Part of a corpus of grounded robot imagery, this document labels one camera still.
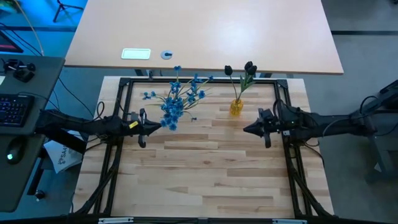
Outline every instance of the glass vase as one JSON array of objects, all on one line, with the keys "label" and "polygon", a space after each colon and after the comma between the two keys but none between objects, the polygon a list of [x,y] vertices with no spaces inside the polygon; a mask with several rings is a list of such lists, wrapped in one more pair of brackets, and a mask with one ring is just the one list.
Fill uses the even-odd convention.
[{"label": "glass vase", "polygon": [[239,101],[233,100],[231,106],[229,107],[229,113],[233,116],[238,116],[241,114],[243,109],[243,100]]}]

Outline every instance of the wooden tabletop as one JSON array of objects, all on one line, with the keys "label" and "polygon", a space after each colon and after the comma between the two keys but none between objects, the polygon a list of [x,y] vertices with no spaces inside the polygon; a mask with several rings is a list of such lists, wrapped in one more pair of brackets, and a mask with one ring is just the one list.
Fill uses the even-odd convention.
[{"label": "wooden tabletop", "polygon": [[[125,48],[150,59],[123,60]],[[218,71],[250,60],[259,72],[343,73],[321,0],[89,0],[65,66]]]},{"label": "wooden tabletop", "polygon": [[[99,94],[104,115],[111,115],[120,77],[105,77]],[[294,106],[309,110],[304,82],[288,80]],[[275,100],[271,85],[255,84],[242,94],[240,117],[229,115],[234,90],[229,84],[215,87],[211,95],[180,118],[174,132],[161,128],[142,149],[137,136],[126,137],[113,201],[112,215],[135,217],[235,217],[292,218],[293,207],[280,134],[271,134],[272,147],[264,139],[244,133],[243,127],[258,117],[258,108],[270,108]],[[142,100],[145,91],[169,92],[168,83],[135,83],[131,110],[145,108],[148,119],[159,121],[162,112]],[[93,141],[88,147],[97,144]],[[79,209],[98,185],[105,145],[88,151],[83,160],[73,203]],[[302,148],[308,188],[333,213],[322,160]],[[108,190],[105,190],[103,206]]]}]

